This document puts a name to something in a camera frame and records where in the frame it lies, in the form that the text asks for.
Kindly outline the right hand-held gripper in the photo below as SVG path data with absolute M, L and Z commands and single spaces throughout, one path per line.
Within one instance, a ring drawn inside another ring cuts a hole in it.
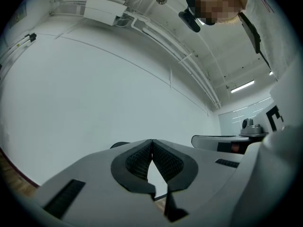
M 294 125 L 294 85 L 278 84 L 273 86 L 268 97 L 261 101 L 265 104 L 250 117 L 245 117 L 241 135 L 259 136 L 282 131 Z M 244 154 L 249 138 L 243 136 L 202 136 L 191 139 L 194 148 L 224 153 Z

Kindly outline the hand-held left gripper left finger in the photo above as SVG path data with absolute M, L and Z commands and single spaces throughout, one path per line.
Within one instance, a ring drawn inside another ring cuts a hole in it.
M 46 181 L 35 193 L 47 227 L 164 227 L 147 180 L 152 141 L 87 155 Z

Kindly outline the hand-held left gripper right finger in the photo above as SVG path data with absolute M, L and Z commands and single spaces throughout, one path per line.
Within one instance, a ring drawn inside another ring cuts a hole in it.
M 232 227 L 243 189 L 246 155 L 152 141 L 152 157 L 167 183 L 165 214 L 153 227 Z

